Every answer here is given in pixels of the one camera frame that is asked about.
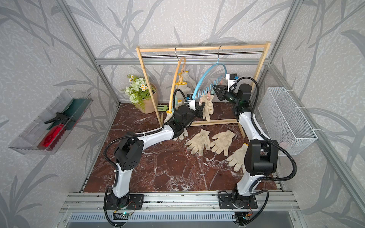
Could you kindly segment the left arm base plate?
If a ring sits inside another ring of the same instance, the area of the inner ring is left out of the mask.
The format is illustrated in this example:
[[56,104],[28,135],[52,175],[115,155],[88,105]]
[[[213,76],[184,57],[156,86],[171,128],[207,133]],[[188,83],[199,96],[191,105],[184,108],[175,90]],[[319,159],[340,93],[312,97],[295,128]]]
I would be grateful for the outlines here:
[[106,210],[140,210],[144,202],[143,194],[127,194],[118,198],[114,193],[108,194],[105,197],[103,209]]

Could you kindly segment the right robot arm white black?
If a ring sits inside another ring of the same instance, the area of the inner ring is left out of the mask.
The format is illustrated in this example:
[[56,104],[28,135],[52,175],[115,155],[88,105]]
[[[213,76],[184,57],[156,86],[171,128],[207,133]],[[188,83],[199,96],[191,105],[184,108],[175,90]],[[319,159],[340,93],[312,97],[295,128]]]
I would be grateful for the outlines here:
[[[236,74],[227,74],[226,79],[227,85],[215,85],[214,92],[220,101],[226,100],[233,104],[235,117],[249,139],[243,160],[246,173],[232,192],[233,201],[238,203],[254,196],[253,191],[261,181],[288,181],[294,178],[298,168],[293,157],[276,140],[267,137],[257,123],[253,111],[259,92],[256,92],[256,97],[251,102],[252,86],[245,83],[239,84],[240,81],[248,79],[257,86],[257,81],[250,77],[239,78]],[[280,151],[290,160],[292,171],[286,177],[272,178],[270,174],[277,170]]]

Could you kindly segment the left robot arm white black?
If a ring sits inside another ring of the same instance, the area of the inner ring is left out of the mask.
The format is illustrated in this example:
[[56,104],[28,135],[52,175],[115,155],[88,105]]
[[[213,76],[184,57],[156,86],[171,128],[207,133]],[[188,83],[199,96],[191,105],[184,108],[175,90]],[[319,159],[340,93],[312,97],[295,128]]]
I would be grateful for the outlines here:
[[103,151],[104,159],[114,167],[115,181],[107,186],[105,199],[120,204],[126,201],[130,190],[132,171],[138,166],[142,152],[157,143],[178,138],[196,118],[203,118],[207,103],[196,103],[192,95],[185,98],[185,104],[175,108],[173,115],[162,127],[143,133],[127,134],[110,142]]

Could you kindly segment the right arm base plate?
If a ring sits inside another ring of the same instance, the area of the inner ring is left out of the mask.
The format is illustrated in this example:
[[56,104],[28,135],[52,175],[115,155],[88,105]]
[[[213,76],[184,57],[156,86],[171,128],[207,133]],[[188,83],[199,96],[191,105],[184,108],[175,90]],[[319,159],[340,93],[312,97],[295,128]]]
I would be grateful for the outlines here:
[[258,204],[256,197],[253,195],[242,196],[236,192],[227,193],[226,191],[218,192],[220,209],[257,209]]

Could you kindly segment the orange clip hanger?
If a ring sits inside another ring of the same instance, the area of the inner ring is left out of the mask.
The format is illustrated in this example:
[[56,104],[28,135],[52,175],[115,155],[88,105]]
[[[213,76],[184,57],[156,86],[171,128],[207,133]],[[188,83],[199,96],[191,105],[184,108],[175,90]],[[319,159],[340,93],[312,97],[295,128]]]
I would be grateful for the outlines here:
[[173,105],[175,104],[175,99],[173,98],[173,94],[175,91],[175,86],[183,83],[183,77],[179,75],[179,73],[185,72],[185,66],[186,66],[186,58],[181,57],[178,61],[178,65],[174,74],[173,83],[171,87],[171,93],[170,93],[170,100],[169,100],[169,110],[167,113],[173,112]]

